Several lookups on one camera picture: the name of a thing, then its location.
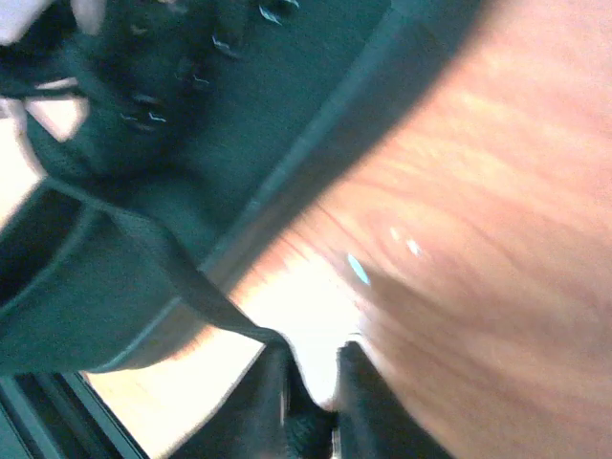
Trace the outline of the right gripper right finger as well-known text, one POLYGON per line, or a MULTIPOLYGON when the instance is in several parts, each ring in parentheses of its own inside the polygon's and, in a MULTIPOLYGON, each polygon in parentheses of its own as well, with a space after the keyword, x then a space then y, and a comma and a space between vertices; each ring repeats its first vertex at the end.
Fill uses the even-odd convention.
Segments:
POLYGON ((449 458, 419 426, 387 385, 360 344, 339 349, 337 411, 342 458, 449 458))

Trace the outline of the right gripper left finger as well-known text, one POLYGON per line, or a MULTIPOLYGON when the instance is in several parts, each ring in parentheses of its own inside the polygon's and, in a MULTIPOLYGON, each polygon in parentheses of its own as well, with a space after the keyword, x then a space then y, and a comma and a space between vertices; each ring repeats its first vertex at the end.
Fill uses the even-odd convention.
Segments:
POLYGON ((338 416, 317 405, 290 348, 266 346, 173 458, 330 458, 338 416))

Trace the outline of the black shoelace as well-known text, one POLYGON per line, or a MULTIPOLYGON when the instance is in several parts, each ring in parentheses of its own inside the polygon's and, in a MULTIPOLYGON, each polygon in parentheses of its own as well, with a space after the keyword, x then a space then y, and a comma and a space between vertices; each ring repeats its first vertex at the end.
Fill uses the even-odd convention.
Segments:
POLYGON ((89 104, 65 141, 26 118, 46 175, 1 231, 3 373, 148 365, 202 324, 258 336, 205 266, 248 238, 282 162, 241 143, 215 164, 208 135, 230 129, 208 76, 184 59, 160 80, 2 65, 4 97, 89 104))

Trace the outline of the black canvas shoe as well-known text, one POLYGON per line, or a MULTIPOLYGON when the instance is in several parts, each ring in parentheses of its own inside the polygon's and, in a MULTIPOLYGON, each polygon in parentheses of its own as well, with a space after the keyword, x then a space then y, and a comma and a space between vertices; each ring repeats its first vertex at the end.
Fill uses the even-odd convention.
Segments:
POLYGON ((54 1, 1 50, 12 101, 84 98, 1 231, 1 371, 115 371, 205 326, 165 267, 227 288, 417 101, 477 1, 54 1))

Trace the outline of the black aluminium frame base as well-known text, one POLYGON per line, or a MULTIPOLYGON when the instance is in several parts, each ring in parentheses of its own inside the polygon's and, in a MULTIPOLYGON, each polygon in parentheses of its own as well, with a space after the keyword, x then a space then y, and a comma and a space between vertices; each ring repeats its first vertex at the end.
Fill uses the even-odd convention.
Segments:
POLYGON ((147 454, 79 374, 1 379, 3 458, 145 458, 147 454))

